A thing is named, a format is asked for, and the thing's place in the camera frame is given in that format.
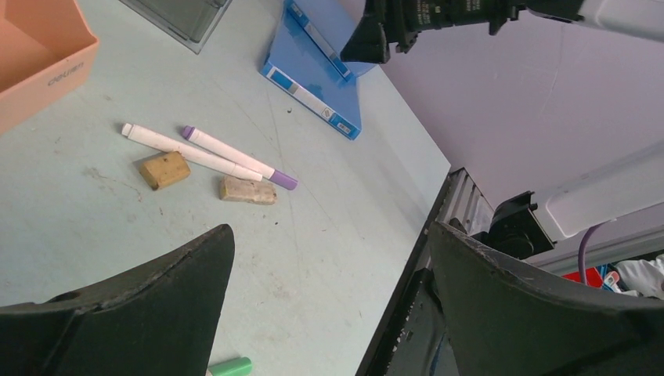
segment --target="orange box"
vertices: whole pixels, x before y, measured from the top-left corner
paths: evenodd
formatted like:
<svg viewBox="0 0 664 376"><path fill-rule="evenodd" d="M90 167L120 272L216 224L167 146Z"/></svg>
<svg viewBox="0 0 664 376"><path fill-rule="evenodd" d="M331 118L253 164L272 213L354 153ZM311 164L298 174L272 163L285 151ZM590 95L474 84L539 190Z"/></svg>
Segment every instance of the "orange box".
<svg viewBox="0 0 664 376"><path fill-rule="evenodd" d="M0 134L85 82L98 48L75 0L0 0Z"/></svg>

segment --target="purple marker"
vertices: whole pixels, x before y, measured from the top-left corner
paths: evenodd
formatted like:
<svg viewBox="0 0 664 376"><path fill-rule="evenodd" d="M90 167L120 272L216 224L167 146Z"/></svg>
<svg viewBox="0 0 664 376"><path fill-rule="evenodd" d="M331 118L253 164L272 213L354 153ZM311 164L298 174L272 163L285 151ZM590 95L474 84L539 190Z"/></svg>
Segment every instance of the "purple marker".
<svg viewBox="0 0 664 376"><path fill-rule="evenodd" d="M201 132L198 129L186 126L182 130L182 136L204 149L210 150L212 153L217 154L219 157L224 157L231 162L235 162L240 166L249 168L263 175L264 178L272 183L280 185L287 190L294 190L298 186L298 181L284 174L283 172L269 167L267 164L256 161L254 158L249 157L245 153L226 145L218 139Z"/></svg>

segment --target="green marker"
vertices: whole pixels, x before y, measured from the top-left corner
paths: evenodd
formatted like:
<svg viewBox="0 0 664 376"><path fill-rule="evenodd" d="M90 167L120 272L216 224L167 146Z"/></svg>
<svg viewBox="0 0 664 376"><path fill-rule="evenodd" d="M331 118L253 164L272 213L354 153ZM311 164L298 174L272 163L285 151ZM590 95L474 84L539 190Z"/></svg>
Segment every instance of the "green marker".
<svg viewBox="0 0 664 376"><path fill-rule="evenodd" d="M253 367L249 358L237 358L208 368L205 376L247 376Z"/></svg>

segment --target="blue box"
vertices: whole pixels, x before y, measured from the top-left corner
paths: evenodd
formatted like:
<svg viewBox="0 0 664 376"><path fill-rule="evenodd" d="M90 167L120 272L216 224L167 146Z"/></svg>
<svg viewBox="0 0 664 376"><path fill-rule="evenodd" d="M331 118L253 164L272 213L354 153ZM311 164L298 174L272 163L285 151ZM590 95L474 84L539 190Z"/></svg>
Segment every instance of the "blue box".
<svg viewBox="0 0 664 376"><path fill-rule="evenodd" d="M375 66L341 61L341 50L355 30L355 23L337 0L286 0L283 6L343 78L361 76Z"/></svg>
<svg viewBox="0 0 664 376"><path fill-rule="evenodd" d="M261 73L342 135L362 131L356 77L340 76L286 9Z"/></svg>

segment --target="white cloth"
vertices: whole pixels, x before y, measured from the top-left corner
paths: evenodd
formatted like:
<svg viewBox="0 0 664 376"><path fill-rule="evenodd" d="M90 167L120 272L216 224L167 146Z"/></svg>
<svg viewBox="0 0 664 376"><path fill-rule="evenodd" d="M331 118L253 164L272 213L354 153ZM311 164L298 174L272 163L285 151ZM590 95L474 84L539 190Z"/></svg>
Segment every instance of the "white cloth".
<svg viewBox="0 0 664 376"><path fill-rule="evenodd" d="M615 268L620 280L630 290L639 291L643 296L655 296L664 300L664 255L653 261L637 260L619 262Z"/></svg>

